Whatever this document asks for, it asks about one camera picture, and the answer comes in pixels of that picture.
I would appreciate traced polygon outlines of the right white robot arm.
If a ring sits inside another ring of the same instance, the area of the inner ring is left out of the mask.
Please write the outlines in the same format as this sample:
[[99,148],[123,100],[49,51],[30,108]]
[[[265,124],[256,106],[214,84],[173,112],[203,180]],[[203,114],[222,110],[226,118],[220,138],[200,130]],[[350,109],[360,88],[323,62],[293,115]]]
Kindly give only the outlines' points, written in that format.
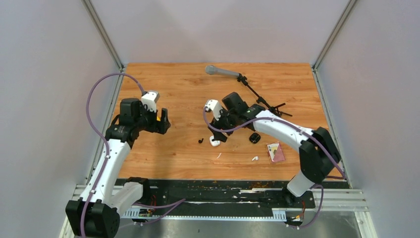
[[[212,113],[208,121],[206,113]],[[247,105],[233,92],[222,99],[207,100],[203,118],[217,141],[226,142],[227,137],[240,128],[248,128],[266,134],[293,148],[300,159],[300,170],[287,183],[283,192],[284,203],[295,207],[303,200],[303,194],[329,177],[333,169],[345,178],[339,166],[341,155],[329,131],[323,127],[311,129],[299,126],[276,116],[259,104]]]

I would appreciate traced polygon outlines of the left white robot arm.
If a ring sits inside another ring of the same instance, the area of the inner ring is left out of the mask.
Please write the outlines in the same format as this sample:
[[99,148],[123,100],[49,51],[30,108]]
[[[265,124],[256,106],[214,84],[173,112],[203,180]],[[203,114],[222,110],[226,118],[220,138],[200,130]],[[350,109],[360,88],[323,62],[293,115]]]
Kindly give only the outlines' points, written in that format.
[[77,200],[68,201],[65,212],[73,233],[87,238],[113,238],[121,215],[135,202],[148,204],[150,189],[146,179],[137,178],[123,186],[117,194],[113,189],[123,162],[141,131],[165,134],[170,128],[167,109],[158,115],[158,98],[142,96],[120,102],[120,113],[102,136],[104,151],[87,187]]

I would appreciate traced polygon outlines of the white earbud charging case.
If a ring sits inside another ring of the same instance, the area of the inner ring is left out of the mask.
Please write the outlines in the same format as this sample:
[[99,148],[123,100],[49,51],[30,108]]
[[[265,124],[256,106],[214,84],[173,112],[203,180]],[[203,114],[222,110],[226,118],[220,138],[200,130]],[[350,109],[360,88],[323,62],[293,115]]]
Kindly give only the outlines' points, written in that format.
[[210,137],[209,141],[210,141],[210,144],[211,144],[212,147],[217,147],[221,143],[219,140],[215,140],[213,137]]

